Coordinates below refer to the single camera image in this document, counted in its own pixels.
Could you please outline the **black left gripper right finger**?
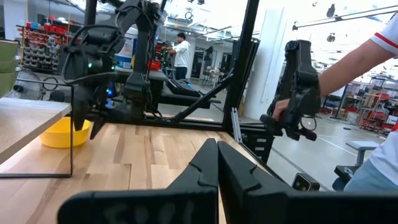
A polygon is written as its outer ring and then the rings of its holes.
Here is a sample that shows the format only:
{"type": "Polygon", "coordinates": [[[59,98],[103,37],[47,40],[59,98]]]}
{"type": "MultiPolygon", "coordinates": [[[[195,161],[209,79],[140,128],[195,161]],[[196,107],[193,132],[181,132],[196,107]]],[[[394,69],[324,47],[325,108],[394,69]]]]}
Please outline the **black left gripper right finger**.
{"type": "Polygon", "coordinates": [[[220,190],[234,224],[398,224],[398,192],[299,191],[218,142],[220,190]]]}

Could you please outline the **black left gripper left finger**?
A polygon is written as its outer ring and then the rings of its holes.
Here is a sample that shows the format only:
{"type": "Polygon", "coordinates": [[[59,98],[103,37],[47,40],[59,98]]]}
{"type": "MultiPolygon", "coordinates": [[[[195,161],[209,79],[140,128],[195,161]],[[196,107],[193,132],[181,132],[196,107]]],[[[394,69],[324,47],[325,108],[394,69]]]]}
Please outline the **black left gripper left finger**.
{"type": "Polygon", "coordinates": [[[58,224],[217,224],[218,145],[207,139],[165,189],[86,191],[68,198],[58,224]]]}

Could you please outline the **yellow mini bowl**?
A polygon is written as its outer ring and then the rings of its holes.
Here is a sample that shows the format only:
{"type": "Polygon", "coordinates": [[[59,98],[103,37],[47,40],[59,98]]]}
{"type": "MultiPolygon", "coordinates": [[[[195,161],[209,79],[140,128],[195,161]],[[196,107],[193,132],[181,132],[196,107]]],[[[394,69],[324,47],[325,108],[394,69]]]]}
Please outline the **yellow mini bowl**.
{"type": "MultiPolygon", "coordinates": [[[[40,136],[42,144],[52,148],[69,148],[71,145],[70,117],[63,117],[54,125],[49,127],[40,136]]],[[[73,145],[80,146],[84,144],[89,137],[91,122],[85,120],[81,130],[73,130],[73,145]]]]}

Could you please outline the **person's forearm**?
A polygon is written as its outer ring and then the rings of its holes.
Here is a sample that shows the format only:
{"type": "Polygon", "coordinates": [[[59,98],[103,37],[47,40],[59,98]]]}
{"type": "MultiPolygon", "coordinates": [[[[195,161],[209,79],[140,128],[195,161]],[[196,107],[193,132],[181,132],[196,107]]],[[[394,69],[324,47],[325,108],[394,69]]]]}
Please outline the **person's forearm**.
{"type": "Polygon", "coordinates": [[[396,55],[367,40],[326,69],[319,77],[320,96],[328,95],[396,55]]]}

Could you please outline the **white blue wipes canister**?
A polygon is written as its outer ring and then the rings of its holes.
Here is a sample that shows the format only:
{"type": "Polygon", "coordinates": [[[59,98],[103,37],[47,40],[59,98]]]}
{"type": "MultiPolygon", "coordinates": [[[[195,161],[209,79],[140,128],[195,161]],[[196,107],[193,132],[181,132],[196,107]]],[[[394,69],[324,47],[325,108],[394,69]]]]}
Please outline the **white blue wipes canister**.
{"type": "Polygon", "coordinates": [[[122,49],[115,55],[116,66],[119,68],[131,69],[134,66],[137,48],[138,30],[130,27],[125,33],[125,43],[122,49]]]}

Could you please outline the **parts bin rack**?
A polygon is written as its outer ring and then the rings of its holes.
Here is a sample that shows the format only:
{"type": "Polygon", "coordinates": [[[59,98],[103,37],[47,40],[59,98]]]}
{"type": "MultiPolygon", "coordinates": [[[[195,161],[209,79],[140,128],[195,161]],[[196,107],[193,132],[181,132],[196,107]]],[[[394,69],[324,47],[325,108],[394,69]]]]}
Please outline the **parts bin rack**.
{"type": "Polygon", "coordinates": [[[59,74],[61,48],[69,41],[65,30],[52,25],[27,22],[16,25],[21,40],[21,65],[35,72],[59,74]]]}

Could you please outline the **wooden shelf with black legs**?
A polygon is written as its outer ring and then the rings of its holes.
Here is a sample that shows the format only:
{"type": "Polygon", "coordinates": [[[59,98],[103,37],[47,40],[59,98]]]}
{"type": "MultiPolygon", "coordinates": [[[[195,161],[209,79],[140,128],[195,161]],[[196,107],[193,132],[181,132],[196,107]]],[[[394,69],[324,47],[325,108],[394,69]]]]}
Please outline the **wooden shelf with black legs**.
{"type": "Polygon", "coordinates": [[[0,99],[0,165],[65,116],[70,117],[70,171],[68,173],[2,173],[0,179],[66,179],[73,175],[74,103],[0,99]]]}

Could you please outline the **person's hand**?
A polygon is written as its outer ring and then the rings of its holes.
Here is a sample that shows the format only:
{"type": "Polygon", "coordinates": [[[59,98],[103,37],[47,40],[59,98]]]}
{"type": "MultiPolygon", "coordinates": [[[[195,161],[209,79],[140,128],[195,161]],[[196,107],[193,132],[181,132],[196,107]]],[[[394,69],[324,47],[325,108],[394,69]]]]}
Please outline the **person's hand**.
{"type": "Polygon", "coordinates": [[[289,99],[285,100],[280,100],[275,104],[274,107],[274,112],[272,114],[272,117],[276,120],[279,121],[281,116],[283,115],[284,111],[288,108],[289,105],[289,99]]]}

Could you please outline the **person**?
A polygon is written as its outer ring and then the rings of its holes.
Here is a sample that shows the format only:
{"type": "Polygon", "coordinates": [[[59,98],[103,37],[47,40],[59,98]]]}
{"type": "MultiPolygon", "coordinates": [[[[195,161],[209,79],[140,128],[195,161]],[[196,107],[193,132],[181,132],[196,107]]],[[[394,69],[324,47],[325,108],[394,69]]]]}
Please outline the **person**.
{"type": "Polygon", "coordinates": [[[177,34],[177,42],[176,46],[162,47],[162,50],[167,50],[170,54],[175,54],[175,79],[181,80],[186,78],[190,44],[186,41],[186,36],[183,32],[177,34]]]}
{"type": "MultiPolygon", "coordinates": [[[[382,62],[398,56],[398,14],[371,37],[371,43],[381,49],[376,58],[382,62]]],[[[345,192],[379,190],[398,190],[398,124],[344,187],[345,192]]]]}

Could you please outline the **black seat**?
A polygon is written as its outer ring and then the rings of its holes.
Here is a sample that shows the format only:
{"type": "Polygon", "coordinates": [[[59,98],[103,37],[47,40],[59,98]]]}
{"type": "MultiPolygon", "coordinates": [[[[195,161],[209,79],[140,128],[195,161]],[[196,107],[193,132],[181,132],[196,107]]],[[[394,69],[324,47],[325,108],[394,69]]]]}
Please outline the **black seat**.
{"type": "Polygon", "coordinates": [[[338,178],[332,184],[333,189],[342,191],[358,168],[359,166],[336,166],[334,172],[338,178]]]}

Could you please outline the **white column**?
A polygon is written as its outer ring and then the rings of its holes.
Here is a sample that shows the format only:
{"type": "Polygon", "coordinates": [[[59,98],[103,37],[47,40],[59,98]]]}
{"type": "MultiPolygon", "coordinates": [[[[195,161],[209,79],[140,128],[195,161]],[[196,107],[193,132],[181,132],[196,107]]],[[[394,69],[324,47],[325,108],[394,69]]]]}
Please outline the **white column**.
{"type": "Polygon", "coordinates": [[[262,22],[253,71],[246,88],[243,109],[245,117],[259,119],[272,103],[282,73],[288,35],[287,8],[268,8],[262,22]]]}

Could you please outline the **shelving with red crates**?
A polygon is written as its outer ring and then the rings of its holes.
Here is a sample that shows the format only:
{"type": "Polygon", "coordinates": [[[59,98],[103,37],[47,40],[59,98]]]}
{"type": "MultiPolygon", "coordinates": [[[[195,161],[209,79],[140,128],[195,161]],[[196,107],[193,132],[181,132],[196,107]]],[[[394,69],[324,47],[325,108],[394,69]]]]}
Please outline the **shelving with red crates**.
{"type": "Polygon", "coordinates": [[[363,131],[387,136],[398,123],[398,89],[349,83],[324,97],[322,113],[363,131]]]}

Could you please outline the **silver metal bracket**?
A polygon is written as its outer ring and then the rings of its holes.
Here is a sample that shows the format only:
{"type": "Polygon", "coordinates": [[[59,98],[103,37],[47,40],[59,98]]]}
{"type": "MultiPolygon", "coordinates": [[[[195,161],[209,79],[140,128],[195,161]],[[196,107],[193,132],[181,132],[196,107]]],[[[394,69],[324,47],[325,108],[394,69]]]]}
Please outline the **silver metal bracket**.
{"type": "Polygon", "coordinates": [[[234,140],[237,143],[242,143],[242,134],[241,134],[241,128],[239,125],[239,117],[238,117],[238,111],[237,108],[232,107],[231,108],[231,121],[232,121],[232,127],[233,127],[233,136],[234,140]]]}

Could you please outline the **black aluminium rig frame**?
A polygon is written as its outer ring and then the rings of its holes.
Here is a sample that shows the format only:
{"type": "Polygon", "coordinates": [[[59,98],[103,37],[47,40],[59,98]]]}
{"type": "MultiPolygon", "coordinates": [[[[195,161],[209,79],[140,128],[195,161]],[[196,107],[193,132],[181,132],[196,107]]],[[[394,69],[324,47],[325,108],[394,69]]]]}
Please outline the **black aluminium rig frame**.
{"type": "MultiPolygon", "coordinates": [[[[233,134],[233,127],[231,121],[231,114],[225,112],[222,122],[215,121],[203,121],[189,119],[188,116],[191,115],[195,110],[199,109],[199,106],[208,101],[210,98],[215,96],[224,88],[236,92],[231,92],[227,94],[225,108],[231,111],[232,107],[238,107],[238,101],[243,95],[243,84],[249,77],[249,69],[254,61],[255,54],[259,47],[258,42],[252,41],[252,31],[254,28],[255,16],[257,14],[257,9],[259,5],[259,0],[248,0],[246,6],[246,12],[243,21],[243,28],[241,35],[239,37],[238,49],[236,51],[236,60],[228,73],[228,76],[217,86],[215,86],[211,91],[199,98],[194,104],[190,105],[187,109],[178,113],[173,117],[166,118],[156,118],[155,116],[142,117],[142,118],[131,118],[131,111],[127,112],[124,118],[117,117],[111,114],[111,110],[108,110],[106,116],[106,122],[118,123],[118,124],[135,124],[138,126],[153,126],[162,128],[175,128],[175,129],[191,129],[199,131],[221,131],[228,134],[233,134]]],[[[268,146],[264,148],[264,155],[258,157],[255,155],[254,151],[247,147],[243,142],[239,143],[244,150],[246,150],[250,155],[258,161],[259,166],[264,168],[271,176],[276,179],[282,180],[282,178],[276,174],[266,162],[269,156],[269,152],[272,148],[272,143],[274,137],[269,134],[264,127],[260,124],[240,124],[241,131],[248,134],[248,136],[262,136],[267,138],[269,141],[268,146]]]]}

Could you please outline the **ceiling rail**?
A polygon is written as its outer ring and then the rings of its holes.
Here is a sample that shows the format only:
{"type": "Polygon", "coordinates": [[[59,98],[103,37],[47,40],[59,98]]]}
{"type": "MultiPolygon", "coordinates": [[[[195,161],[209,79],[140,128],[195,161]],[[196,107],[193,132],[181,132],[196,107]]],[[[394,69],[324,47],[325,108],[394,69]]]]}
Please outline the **ceiling rail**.
{"type": "Polygon", "coordinates": [[[292,30],[298,30],[298,29],[304,28],[304,27],[318,26],[318,25],[329,24],[329,23],[334,23],[334,22],[374,17],[374,16],[378,16],[378,15],[383,15],[383,14],[390,14],[390,13],[397,12],[397,11],[398,11],[398,5],[382,7],[379,9],[371,9],[371,10],[363,11],[363,12],[355,12],[352,14],[346,14],[346,15],[342,15],[342,16],[327,18],[327,19],[295,23],[292,26],[292,30]]]}

